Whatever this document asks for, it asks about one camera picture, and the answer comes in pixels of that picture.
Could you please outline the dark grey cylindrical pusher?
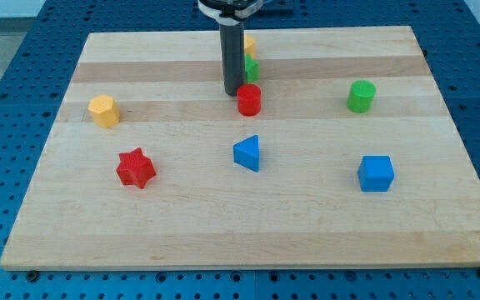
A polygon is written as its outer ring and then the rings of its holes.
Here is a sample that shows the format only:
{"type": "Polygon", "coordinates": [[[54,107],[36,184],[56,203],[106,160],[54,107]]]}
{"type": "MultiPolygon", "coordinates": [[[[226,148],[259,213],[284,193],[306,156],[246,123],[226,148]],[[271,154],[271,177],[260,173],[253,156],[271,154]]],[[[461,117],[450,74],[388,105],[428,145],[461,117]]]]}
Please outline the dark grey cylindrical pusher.
{"type": "Polygon", "coordinates": [[[225,93],[235,97],[245,83],[244,25],[230,17],[219,25],[225,93]]]}

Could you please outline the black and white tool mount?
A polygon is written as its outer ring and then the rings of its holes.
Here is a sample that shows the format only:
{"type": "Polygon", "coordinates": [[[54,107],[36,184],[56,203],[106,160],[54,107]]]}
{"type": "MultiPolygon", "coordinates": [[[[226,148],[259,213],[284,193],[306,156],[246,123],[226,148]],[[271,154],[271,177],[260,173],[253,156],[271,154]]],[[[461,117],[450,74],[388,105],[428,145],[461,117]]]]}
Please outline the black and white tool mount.
{"type": "Polygon", "coordinates": [[[199,10],[215,20],[243,21],[263,6],[263,0],[198,0],[199,10]]]}

